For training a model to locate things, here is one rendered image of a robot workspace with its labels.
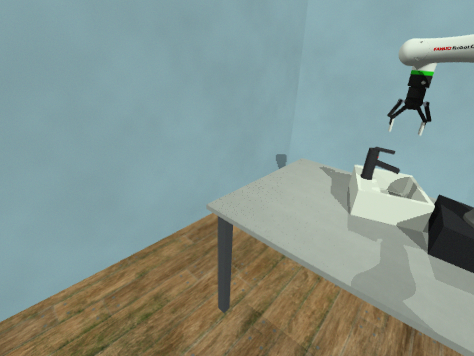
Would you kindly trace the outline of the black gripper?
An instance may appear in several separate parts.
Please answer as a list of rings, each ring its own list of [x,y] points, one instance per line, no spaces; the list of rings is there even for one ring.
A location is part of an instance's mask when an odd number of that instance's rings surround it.
[[[418,135],[420,135],[420,136],[422,135],[422,132],[423,132],[423,129],[425,128],[426,123],[431,122],[431,115],[430,115],[430,110],[429,110],[429,104],[430,103],[427,102],[427,101],[423,102],[426,90],[427,89],[424,89],[424,88],[409,87],[406,99],[405,100],[399,99],[397,104],[393,107],[393,109],[387,115],[388,117],[390,117],[390,122],[389,122],[390,125],[389,125],[389,128],[388,128],[389,132],[391,132],[393,122],[394,122],[394,118],[396,116],[398,116],[400,113],[402,113],[406,109],[409,109],[409,110],[413,109],[413,110],[418,111],[418,113],[419,113],[419,115],[420,115],[420,117],[423,121],[423,122],[421,122],[419,131],[418,131]],[[401,109],[399,109],[396,113],[394,113],[403,102],[405,103],[405,105]],[[426,118],[425,118],[425,116],[424,116],[424,114],[423,114],[423,112],[420,108],[420,106],[422,106],[422,105],[425,108]]]

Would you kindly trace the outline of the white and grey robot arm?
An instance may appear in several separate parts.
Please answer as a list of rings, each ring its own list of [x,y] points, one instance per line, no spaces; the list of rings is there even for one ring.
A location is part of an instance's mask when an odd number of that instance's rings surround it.
[[[398,56],[404,65],[412,66],[408,86],[429,88],[437,63],[474,63],[474,34],[410,39],[401,46]],[[474,228],[474,208],[465,213],[463,219]]]

